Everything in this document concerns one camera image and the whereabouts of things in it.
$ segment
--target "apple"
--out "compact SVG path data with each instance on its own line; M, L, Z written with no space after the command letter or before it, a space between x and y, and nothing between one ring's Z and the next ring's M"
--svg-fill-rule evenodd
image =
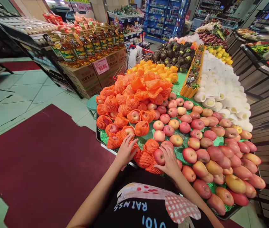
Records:
M194 173L193 169L190 166L184 165L182 168L182 174L186 177L189 183L194 182L197 178L196 174Z
M168 105L168 100L164 100L163 103L161 104L162 106L166 107Z
M170 121L170 116L168 114L162 114L160 115L160 121L162 121L163 124L168 124Z
M199 178L203 178L208 175L206 166L201 161L197 161L192 165L192 169Z
M223 169L223 174L224 175L233 174L233 169L231 167L229 169Z
M181 107L184 104L184 99L183 98L177 98L175 101L178 103L178 107Z
M211 130L207 130L204 132L204 137L215 141L217 139L217 134Z
M180 120L181 120L181 122L186 122L186 123L192 122L192 118L190 115L183 115Z
M176 117L178 115L178 110L176 108L170 108L170 109L168 109L167 114L171 118Z
M221 121L221 119L223 119L223 116L221 113L218 113L218 112L214 112L212 114L213 117L217 118L219 121Z
M242 133L240 134L241 139L249 140L252 138L252 134L249 131L242 130Z
M213 182L213 175L208 172L208 174L205 177L200 177L201 180L205 181L206 183L212 183Z
M210 146L213 146L213 141L209 138L202 138L200 140L201 147L207 149Z
M219 120L215 117L207 117L207 119L209 119L209 125L210 127L218 125Z
M227 186L235 193L244 194L246 192L245 183L237 176L228 174L225 176L225 182Z
M165 140L164 142L161 143L161 145L165 145L165 146L168 146L170 147L172 150L174 150L174 147L172 145L172 143L168 140Z
M254 198L257 196L257 191L255 190L255 188L249 184L247 181L244 181L245 185L246 185L246 192L245 192L245 196L247 196L248 198Z
M238 146L239 146L240 151L241 151L242 153L247 154L247 153L250 152L249 147L248 147L245 143L243 143L243 142L238 142Z
M192 101L185 101L183 106L184 106L184 108L186 108L186 110L191 110L193 108L193 102Z
M232 149L227 146L219 145L218 148L223 152L224 156L227 158L232 158L235 154L233 153Z
M197 130L202 130L205 127L204 122L199 119L194 119L190 125L192 129Z
M220 120L219 125L224 128L229 128L232 126L232 122L229 119L224 118Z
M192 187L195 189L195 191L199 194L199 196L203 199L209 199L211 197L211 190L208 184L203 181L197 179Z
M250 141L243 141L243 143L245 143L249 149L250 149L250 152L256 152L257 151L257 147Z
M235 193L233 191L230 191L230 194L232 195L235 204L239 206L247 206L249 204L249 200L244 194Z
M219 175L213 175L213 182L215 182L216 184L219 184L219 185L224 184L224 175L223 175L223 173L221 173Z
M179 147L183 144L183 139L179 135L173 135L169 138L169 141L172 143L173 146Z
M190 132L190 125L187 122L182 122L180 123L180 132L182 132L183 134L187 134L188 132Z
M198 149L196 151L197 154L197 160L201 162L209 162L210 161L210 156L208 152L204 149Z
M178 106L178 103L175 100L168 101L167 108L176 108Z
M154 130L163 130L163 128L164 128L164 124L163 124L162 121L157 120L157 121L155 121L155 122L153 123L153 128L154 128Z
M182 152L183 158L186 162L194 164L197 162L197 153L192 148L185 148Z
M156 149L153 153L153 157L158 165L165 165L165 157L163 151L161 151L160 149Z
M160 112L160 114L165 114L167 112L167 109L165 108L165 106L158 106L157 110Z
M200 118L200 114L198 114L197 112L191 112L189 115L193 120Z
M265 181L256 174L252 174L251 178L247 182L258 189L263 189L266 187Z
M254 155L252 153L244 154L243 158L252 161L255 165L259 165L262 162L261 159L257 155Z
M194 129L190 132L190 137L197 138L200 140L203 138L203 133L200 130Z
M213 111L211 109L203 109L201 116L203 117L209 117L212 116Z
M214 161L220 161L224 158L223 152L217 146L210 146L207 148L207 152L210 155L210 159Z
M216 195L221 198L221 200L223 201L223 203L225 205L227 205L227 206L234 205L233 197L227 189L225 189L221 186L217 187L216 188Z
M210 128L218 137L223 137L225 135L225 129L221 126L213 126Z
M213 210L218 215L223 216L226 214L225 205L221 198L217 195L211 193L211 197L209 200L207 200L207 204L211 208L211 210Z
M206 117L201 117L200 120L203 121L205 127L207 127L210 124L209 119L207 119Z
M216 163L213 160L210 160L209 162L207 162L205 166L208 172L211 173L212 175L219 175L223 173L222 167L219 166L218 163Z
M258 171L257 166L250 160L248 159L241 159L242 162L242 166L244 166L245 168L247 168L251 173L256 173Z
M175 100L176 99L176 94L171 92L168 96L168 100Z
M174 134L174 129L171 125L166 125L163 129L166 136L170 137Z
M229 158L229 160L230 160L230 166L232 168L236 168L241 165L241 160L237 156L233 156L232 158Z
M198 150L200 148L200 141L197 138L189 138L187 141L188 147Z
M229 158L225 157L220 160L217 161L217 163L219 164L219 166L221 166L223 169L229 169L231 167L231 161Z
M178 115L179 116L185 115L186 111L187 111L186 108L178 107Z

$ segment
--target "pink apple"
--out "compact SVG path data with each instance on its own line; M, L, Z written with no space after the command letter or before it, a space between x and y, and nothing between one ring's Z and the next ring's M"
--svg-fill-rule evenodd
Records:
M160 114L165 114L167 112L167 109L162 105L158 106L157 110L160 112Z
M182 121L182 122L191 123L191 122L192 122L192 118L191 118L190 115L183 115L183 116L181 117L181 121Z
M182 107L184 104L184 99L183 98L177 98L175 100L178 103L178 107Z
M192 129L197 129L197 130L202 130L205 127L204 122L199 119L193 120L190 125Z
M147 109L148 109L148 110L156 109L156 107L157 107L157 105L154 104L154 103L149 103L149 104L147 105Z
M162 121L163 124L168 124L168 122L170 121L170 116L168 114L162 114L160 116L160 121Z
M183 134L186 134L186 133L190 132L191 127L190 127L189 123L182 122L182 123L180 123L179 128L180 128L180 132L182 132Z
M165 141L165 133L160 130L156 130L153 134L154 140L157 142Z
M153 157L158 165L165 165L165 157L163 151L161 151L160 149L156 149L153 153Z
M190 132L190 137L197 138L198 140L201 140L201 138L203 138L203 133L200 130L193 129Z
M183 106L184 106L184 108L186 108L186 110L191 110L193 108L193 102L192 101L185 101Z
M171 125L166 125L163 129L166 136L170 137L174 134L174 129Z
M182 152L183 158L186 162L194 164L197 162L197 153L192 148L185 148Z
M157 120L157 121L155 121L155 122L153 123L153 128L154 128L154 130L163 130L163 128L164 128L164 124L163 124L162 121Z

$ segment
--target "price sign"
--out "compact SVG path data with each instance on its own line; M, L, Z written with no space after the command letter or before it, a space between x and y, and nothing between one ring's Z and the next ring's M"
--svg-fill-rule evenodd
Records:
M98 75L106 72L107 70L109 70L109 66L107 63L107 59L106 58L102 58L98 61L95 61L94 63L94 67L96 69L96 72L98 73Z

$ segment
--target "floor mat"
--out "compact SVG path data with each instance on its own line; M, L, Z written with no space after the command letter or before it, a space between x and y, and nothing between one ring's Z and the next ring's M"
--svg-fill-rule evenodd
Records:
M66 227L115 156L50 105L0 135L0 196L9 228Z

